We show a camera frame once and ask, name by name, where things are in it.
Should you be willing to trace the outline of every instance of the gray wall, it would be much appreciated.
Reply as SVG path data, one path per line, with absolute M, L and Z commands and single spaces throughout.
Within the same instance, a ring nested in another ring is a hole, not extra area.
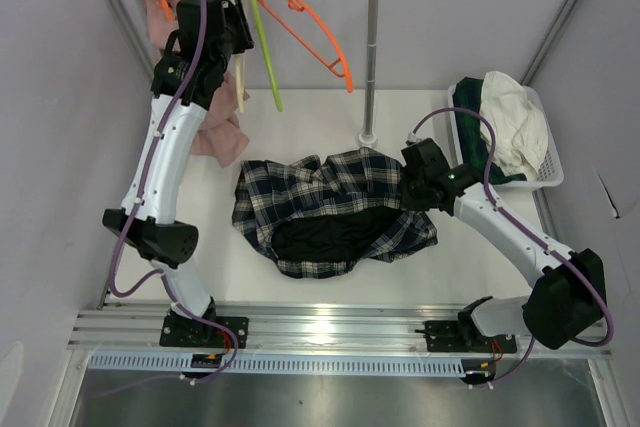
M 638 416 L 632 425 L 640 423 L 639 25 L 638 0 L 584 0 L 533 84 L 565 172 L 564 183 L 547 192 L 555 219 L 565 240 L 590 246 L 606 263 L 614 354 Z
M 364 84 L 367 0 L 306 0 L 332 28 Z M 380 0 L 378 86 L 446 88 L 465 75 L 501 70 L 524 74 L 563 0 Z M 320 52 L 332 49 L 310 18 L 269 0 Z M 133 0 L 129 5 L 134 7 Z M 263 13 L 281 86 L 341 88 L 333 77 L 268 13 Z M 268 87 L 260 49 L 248 55 L 249 87 Z
M 95 303 L 101 227 L 137 163 L 148 82 L 103 0 L 0 0 L 0 352 L 26 344 L 3 425 L 41 425 L 78 309 Z

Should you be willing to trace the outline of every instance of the pink cloth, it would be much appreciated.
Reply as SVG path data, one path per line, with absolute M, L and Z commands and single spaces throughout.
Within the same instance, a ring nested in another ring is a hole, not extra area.
M 175 10 L 179 0 L 168 0 Z M 158 0 L 145 0 L 149 39 L 159 49 L 164 49 L 169 34 L 178 28 L 178 21 L 168 22 Z M 224 74 L 223 84 L 213 94 L 209 112 L 198 129 L 191 153 L 209 155 L 218 159 L 222 167 L 231 164 L 249 144 L 249 138 L 240 130 L 235 110 L 238 108 L 236 81 Z

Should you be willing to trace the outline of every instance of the plaid shirt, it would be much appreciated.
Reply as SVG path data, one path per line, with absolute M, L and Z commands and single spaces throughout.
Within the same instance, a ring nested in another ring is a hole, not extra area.
M 291 165 L 242 163 L 233 225 L 255 250 L 289 277 L 323 279 L 350 272 L 360 259 L 393 262 L 435 245 L 436 228 L 424 212 L 405 211 L 360 259 L 348 262 L 292 262 L 278 259 L 271 240 L 276 228 L 298 218 L 340 215 L 385 206 L 400 209 L 401 164 L 375 150 L 317 155 Z

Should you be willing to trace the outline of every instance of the table surface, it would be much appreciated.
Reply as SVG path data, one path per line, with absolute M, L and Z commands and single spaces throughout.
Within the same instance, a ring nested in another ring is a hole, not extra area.
M 271 91 L 253 90 L 240 115 L 251 139 L 240 160 L 269 159 L 290 163 L 307 155 L 327 155 L 358 148 L 364 93 L 333 90 L 284 90 L 284 112 L 276 111 Z M 379 91 L 376 94 L 377 150 L 402 159 L 407 133 L 428 112 L 446 107 L 445 91 Z M 452 159 L 446 115 L 425 124 L 422 138 L 432 137 Z M 239 162 L 220 168 L 210 157 L 191 156 L 180 187 L 177 220 L 196 225 L 200 240 L 194 254 L 203 282 L 216 301 L 331 303 L 409 307 L 465 304 L 484 297 L 528 295 L 518 270 L 479 233 L 442 212 L 429 212 L 438 229 L 438 245 L 408 258 L 384 263 L 363 260 L 344 276 L 291 279 L 255 252 L 231 225 Z M 540 222 L 530 192 L 507 191 L 502 198 L 534 226 Z M 117 283 L 131 286 L 149 264 L 130 247 L 123 254 Z M 134 299 L 166 299 L 154 278 Z

